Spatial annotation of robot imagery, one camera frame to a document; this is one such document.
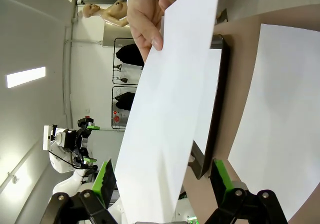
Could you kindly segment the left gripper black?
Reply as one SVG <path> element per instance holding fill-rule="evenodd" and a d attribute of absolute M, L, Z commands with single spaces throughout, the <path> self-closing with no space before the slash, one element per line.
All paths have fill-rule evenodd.
<path fill-rule="evenodd" d="M 82 118 L 77 121 L 78 130 L 66 130 L 65 148 L 68 152 L 74 152 L 74 163 L 80 168 L 91 168 L 97 163 L 90 149 L 81 149 L 82 134 L 91 134 L 93 130 L 100 130 L 99 126 L 94 124 L 92 118 Z"/>

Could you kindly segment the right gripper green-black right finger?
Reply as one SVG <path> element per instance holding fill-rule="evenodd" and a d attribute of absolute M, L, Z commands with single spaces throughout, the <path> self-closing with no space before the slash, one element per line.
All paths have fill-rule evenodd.
<path fill-rule="evenodd" d="M 261 190 L 234 187 L 222 160 L 215 159 L 211 166 L 210 182 L 217 202 L 217 209 L 206 223 L 235 223 L 238 219 L 248 223 L 287 223 L 276 194 Z"/>

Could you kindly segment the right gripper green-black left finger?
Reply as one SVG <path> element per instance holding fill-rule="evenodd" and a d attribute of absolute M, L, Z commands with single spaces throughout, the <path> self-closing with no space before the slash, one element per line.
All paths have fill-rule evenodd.
<path fill-rule="evenodd" d="M 65 192 L 52 195 L 45 209 L 45 223 L 117 223 L 109 212 L 109 204 L 116 186 L 112 162 L 104 162 L 93 189 L 85 189 L 69 196 Z"/>

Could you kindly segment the person's right hand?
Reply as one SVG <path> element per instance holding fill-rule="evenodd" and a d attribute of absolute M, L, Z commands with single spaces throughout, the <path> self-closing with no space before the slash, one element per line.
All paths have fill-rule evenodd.
<path fill-rule="evenodd" d="M 127 20 L 142 59 L 146 61 L 152 47 L 160 51 L 163 37 L 160 33 L 165 10 L 175 0 L 128 0 Z"/>

